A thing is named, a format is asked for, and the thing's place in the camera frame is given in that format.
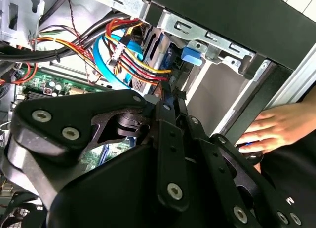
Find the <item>capacitor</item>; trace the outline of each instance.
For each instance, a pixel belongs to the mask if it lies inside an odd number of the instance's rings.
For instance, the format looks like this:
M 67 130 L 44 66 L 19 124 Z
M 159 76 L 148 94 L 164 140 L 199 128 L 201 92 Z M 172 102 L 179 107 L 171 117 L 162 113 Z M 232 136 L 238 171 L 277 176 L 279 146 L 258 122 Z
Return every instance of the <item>capacitor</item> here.
M 48 83 L 48 85 L 49 85 L 50 87 L 55 87 L 55 86 L 56 86 L 56 81 L 52 80 L 52 81 L 50 81 L 50 82 Z
M 58 84 L 56 84 L 55 89 L 56 89 L 57 91 L 61 91 L 61 89 L 63 89 L 63 86 L 58 83 Z
M 58 96 L 64 96 L 64 95 L 66 95 L 65 91 L 60 91 L 59 94 L 58 94 Z
M 53 93 L 51 94 L 51 96 L 56 97 L 56 96 L 58 96 L 58 93 L 59 93 L 59 91 L 54 90 Z

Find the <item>screw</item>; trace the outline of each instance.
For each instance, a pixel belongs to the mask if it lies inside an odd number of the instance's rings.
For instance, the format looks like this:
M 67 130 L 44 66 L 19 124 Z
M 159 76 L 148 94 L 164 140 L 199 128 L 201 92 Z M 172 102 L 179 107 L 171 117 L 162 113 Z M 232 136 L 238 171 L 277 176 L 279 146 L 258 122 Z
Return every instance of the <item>screw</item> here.
M 240 220 L 242 223 L 246 224 L 248 222 L 246 213 L 240 207 L 235 206 L 233 211 L 237 219 Z
M 165 107 L 167 110 L 171 110 L 170 106 L 168 105 L 163 105 L 163 107 Z
M 193 123 L 198 124 L 198 120 L 196 118 L 192 117 L 191 119 L 192 119 Z
M 138 96 L 133 96 L 135 101 L 141 102 L 142 100 Z
M 47 111 L 38 110 L 32 113 L 32 118 L 37 122 L 47 123 L 51 121 L 51 114 Z
M 225 144 L 225 143 L 226 143 L 226 140 L 225 140 L 224 138 L 219 137 L 218 139 L 219 139 L 219 141 L 220 141 L 221 143 L 223 143 L 223 144 Z
M 182 189 L 175 183 L 168 184 L 168 194 L 175 200 L 180 200 L 183 196 Z
M 71 127 L 67 127 L 64 128 L 62 131 L 62 134 L 64 136 L 64 138 L 67 138 L 69 140 L 76 140 L 80 137 L 80 133 L 78 130 L 76 130 L 75 128 L 71 128 Z
M 293 221 L 298 224 L 299 226 L 302 225 L 301 220 L 294 214 L 294 213 L 290 213 L 291 218 L 293 219 Z
M 263 69 L 265 69 L 267 66 L 268 66 L 267 63 L 263 63 L 261 67 L 262 67 Z
M 281 221 L 283 221 L 285 224 L 288 224 L 288 220 L 287 220 L 287 218 L 284 216 L 283 213 L 277 212 L 277 214 L 278 214 L 278 217 L 281 219 Z

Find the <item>black cloth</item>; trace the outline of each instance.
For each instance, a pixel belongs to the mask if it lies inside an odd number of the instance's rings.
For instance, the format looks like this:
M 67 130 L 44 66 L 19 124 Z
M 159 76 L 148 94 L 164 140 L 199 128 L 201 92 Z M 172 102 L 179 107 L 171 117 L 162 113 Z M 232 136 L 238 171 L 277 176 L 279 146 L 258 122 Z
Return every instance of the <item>black cloth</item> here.
M 316 227 L 316 132 L 265 154 L 261 171 L 297 209 L 305 227 Z

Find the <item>black mount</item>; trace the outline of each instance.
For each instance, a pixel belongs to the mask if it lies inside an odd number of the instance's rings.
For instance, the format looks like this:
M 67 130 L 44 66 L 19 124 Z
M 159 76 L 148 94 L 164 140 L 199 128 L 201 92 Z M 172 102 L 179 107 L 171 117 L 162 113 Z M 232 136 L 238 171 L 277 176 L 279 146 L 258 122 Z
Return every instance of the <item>black mount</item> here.
M 162 82 L 154 94 L 161 99 L 155 105 L 120 90 L 17 106 L 7 154 L 19 146 L 41 171 L 49 165 L 59 176 L 87 150 L 138 138 L 136 147 L 58 190 L 47 207 L 47 227 L 302 227 L 291 219 L 299 214 L 225 137 L 207 137 L 188 115 L 185 93 Z M 51 120 L 36 121 L 38 110 Z M 69 127 L 79 138 L 65 138 Z M 45 204 L 40 180 L 20 169 Z

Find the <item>finger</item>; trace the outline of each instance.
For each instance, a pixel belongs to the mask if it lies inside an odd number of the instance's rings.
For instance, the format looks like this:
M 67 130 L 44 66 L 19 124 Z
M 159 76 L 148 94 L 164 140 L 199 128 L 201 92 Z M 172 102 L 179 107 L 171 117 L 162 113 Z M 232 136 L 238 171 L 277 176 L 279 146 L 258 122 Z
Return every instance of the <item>finger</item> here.
M 239 148 L 240 153 L 252 153 L 252 152 L 262 152 L 262 151 L 272 151 L 278 148 L 276 138 L 267 138 L 259 142 L 252 143 L 248 146 L 243 146 Z
M 255 120 L 246 130 L 246 133 L 259 131 L 266 128 L 271 128 L 275 125 L 276 125 L 276 121 L 274 117 L 261 119 L 261 120 Z
M 262 141 L 267 138 L 274 138 L 275 134 L 272 128 L 266 128 L 262 130 L 258 130 L 255 132 L 245 133 L 243 134 L 240 139 L 236 142 L 236 144 L 242 143 L 251 143 L 256 141 Z
M 255 169 L 261 174 L 261 166 L 260 166 L 260 163 L 254 165 L 253 167 L 255 167 Z
M 274 114 L 274 110 L 273 109 L 269 109 L 266 111 L 262 111 L 255 120 L 262 120 L 262 119 L 267 119 L 267 118 L 272 118 L 273 116 L 275 116 Z

